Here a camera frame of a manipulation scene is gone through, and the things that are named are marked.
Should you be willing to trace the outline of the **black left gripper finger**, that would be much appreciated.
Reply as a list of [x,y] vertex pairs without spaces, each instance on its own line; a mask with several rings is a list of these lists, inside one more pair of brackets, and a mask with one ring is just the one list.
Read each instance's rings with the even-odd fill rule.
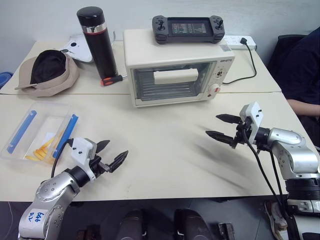
[[108,165],[108,167],[109,167],[108,172],[113,173],[118,167],[120,167],[123,164],[123,162],[125,161],[128,153],[129,153],[129,151],[126,150],[126,151],[120,153],[118,156],[116,156],[114,158],[114,161]]
[[110,140],[102,140],[96,144],[96,152],[101,152],[108,144]]

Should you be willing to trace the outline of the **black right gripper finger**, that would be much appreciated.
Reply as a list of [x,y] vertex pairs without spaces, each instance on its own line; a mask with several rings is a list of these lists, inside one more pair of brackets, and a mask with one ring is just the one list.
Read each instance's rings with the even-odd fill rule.
[[215,116],[219,120],[230,123],[230,124],[240,124],[241,123],[241,118],[236,115],[231,115],[231,114],[219,114]]
[[234,140],[234,138],[232,138],[231,136],[227,136],[222,132],[206,130],[205,133],[209,137],[213,138],[214,140],[228,144],[229,146],[236,146],[237,145],[237,142]]

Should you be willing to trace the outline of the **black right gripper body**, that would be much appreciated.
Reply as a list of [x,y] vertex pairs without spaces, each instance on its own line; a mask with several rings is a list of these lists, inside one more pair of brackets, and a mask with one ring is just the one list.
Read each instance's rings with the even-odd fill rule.
[[245,144],[248,142],[249,137],[251,135],[252,129],[251,129],[251,124],[252,120],[250,117],[246,117],[244,121],[240,121],[240,123],[236,127],[236,134],[235,137],[230,144],[230,146],[235,149],[237,144]]

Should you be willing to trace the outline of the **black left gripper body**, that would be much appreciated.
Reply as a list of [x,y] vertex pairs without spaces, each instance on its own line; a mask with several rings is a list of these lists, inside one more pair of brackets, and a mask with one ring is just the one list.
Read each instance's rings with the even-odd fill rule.
[[110,171],[109,165],[101,162],[101,160],[102,158],[100,156],[95,155],[94,159],[89,161],[89,167],[96,177]]

